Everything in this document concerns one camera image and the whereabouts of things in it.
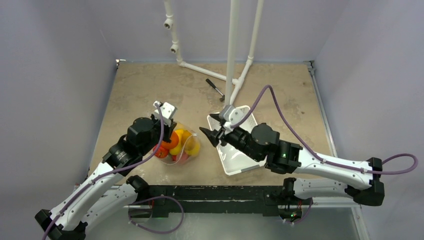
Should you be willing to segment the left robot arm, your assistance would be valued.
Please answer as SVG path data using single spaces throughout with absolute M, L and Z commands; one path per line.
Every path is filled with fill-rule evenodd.
M 142 205 L 150 198 L 150 186 L 140 176 L 128 177 L 112 194 L 106 192 L 135 167 L 151 159 L 162 141 L 170 141 L 177 123 L 153 113 L 135 119 L 86 180 L 62 203 L 41 209 L 35 220 L 42 239 L 83 240 L 90 228 L 123 206 Z

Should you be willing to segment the black small hammer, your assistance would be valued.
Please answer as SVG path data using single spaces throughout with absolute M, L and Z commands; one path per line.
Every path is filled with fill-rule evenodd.
M 216 85 L 209 79 L 209 78 L 206 78 L 205 79 L 205 81 L 206 81 L 206 83 L 208 83 L 215 91 L 217 91 L 219 94 L 220 94 L 220 98 L 219 98 L 219 100 L 221 101 L 221 102 L 224 102 L 225 101 L 225 95 L 216 87 Z

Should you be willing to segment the white plastic tray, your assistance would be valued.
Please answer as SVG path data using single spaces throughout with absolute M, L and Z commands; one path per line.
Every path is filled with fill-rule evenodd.
M 246 115 L 251 109 L 248 105 L 242 105 L 236 108 L 239 109 L 243 115 Z M 209 125 L 208 128 L 211 131 L 219 130 L 220 124 L 217 120 L 214 120 L 210 116 L 207 116 L 206 119 Z M 252 113 L 249 115 L 247 120 L 245 120 L 240 125 L 240 127 L 250 133 L 257 125 L 258 123 Z M 256 162 L 229 144 L 226 146 L 221 146 L 218 144 L 216 149 L 224 172 L 228 176 L 240 174 L 257 168 L 262 168 L 265 165 L 265 161 Z

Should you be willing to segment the clear zip top bag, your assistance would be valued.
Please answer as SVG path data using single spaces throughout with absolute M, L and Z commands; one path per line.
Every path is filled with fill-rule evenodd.
M 162 141 L 154 157 L 165 165 L 183 165 L 199 155 L 201 143 L 198 134 L 177 122 L 170 142 Z

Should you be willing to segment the yellow lemon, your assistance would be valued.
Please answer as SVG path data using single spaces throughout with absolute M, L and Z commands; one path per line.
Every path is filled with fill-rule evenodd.
M 175 131 L 179 136 L 179 144 L 175 148 L 169 150 L 169 153 L 173 156 L 177 156 L 183 149 L 183 145 L 181 143 L 181 135 L 183 131 L 184 131 L 183 129 L 177 129 Z

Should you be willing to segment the white pipe frame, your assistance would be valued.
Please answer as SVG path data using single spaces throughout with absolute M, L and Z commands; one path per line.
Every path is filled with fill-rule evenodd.
M 236 66 L 236 46 L 238 37 L 239 11 L 241 2 L 239 0 L 232 0 L 230 2 L 229 36 L 225 75 L 190 64 L 183 60 L 181 53 L 181 44 L 176 30 L 176 21 L 172 4 L 169 0 L 165 0 L 163 2 L 166 16 L 163 26 L 170 31 L 172 42 L 170 52 L 175 55 L 177 65 L 182 68 L 187 68 L 189 70 L 226 82 L 224 94 L 225 99 L 223 101 L 225 105 L 232 105 L 234 103 L 238 93 L 240 92 L 245 82 L 249 69 L 253 64 L 264 3 L 265 2 L 263 0 L 259 0 L 257 2 L 247 60 L 244 64 L 244 68 L 240 76 L 238 78 L 234 78 Z

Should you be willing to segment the orange yellow mango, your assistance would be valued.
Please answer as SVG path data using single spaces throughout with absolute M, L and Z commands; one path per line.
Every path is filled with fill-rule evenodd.
M 189 130 L 184 130 L 181 134 L 181 144 L 184 145 L 192 133 Z

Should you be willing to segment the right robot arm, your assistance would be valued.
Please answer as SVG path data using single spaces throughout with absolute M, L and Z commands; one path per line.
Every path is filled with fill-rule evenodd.
M 199 130 L 217 147 L 230 145 L 276 174 L 309 174 L 320 180 L 328 179 L 330 186 L 323 190 L 334 197 L 348 197 L 360 205 L 381 206 L 385 198 L 385 186 L 380 171 L 383 161 L 371 157 L 365 161 L 333 157 L 282 140 L 280 133 L 266 123 L 257 124 L 252 130 L 240 126 L 231 127 L 217 113 L 209 115 L 219 128 Z

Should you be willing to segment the orange fruit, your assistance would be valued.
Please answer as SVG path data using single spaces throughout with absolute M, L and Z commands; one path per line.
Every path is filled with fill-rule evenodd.
M 166 150 L 174 149 L 180 142 L 178 134 L 173 131 L 168 141 L 162 141 L 160 146 Z

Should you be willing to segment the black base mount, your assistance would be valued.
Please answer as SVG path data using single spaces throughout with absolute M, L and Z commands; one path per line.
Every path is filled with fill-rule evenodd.
M 283 185 L 150 185 L 138 175 L 126 183 L 135 188 L 135 204 L 147 206 L 154 218 L 167 218 L 171 213 L 195 214 L 261 214 L 297 221 L 302 207 L 310 207 L 311 198 L 294 195 L 294 178 Z

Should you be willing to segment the yellow banana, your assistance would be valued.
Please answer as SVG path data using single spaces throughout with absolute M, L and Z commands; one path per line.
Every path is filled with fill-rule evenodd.
M 199 155 L 200 148 L 201 144 L 199 142 L 194 142 L 186 145 L 184 148 L 184 152 L 191 157 L 196 157 Z

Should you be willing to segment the red apple bottom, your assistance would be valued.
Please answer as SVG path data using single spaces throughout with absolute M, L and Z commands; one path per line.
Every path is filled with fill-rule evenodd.
M 158 159 L 164 159 L 169 155 L 169 150 L 162 147 L 161 145 L 156 145 L 154 147 L 154 155 L 158 158 Z

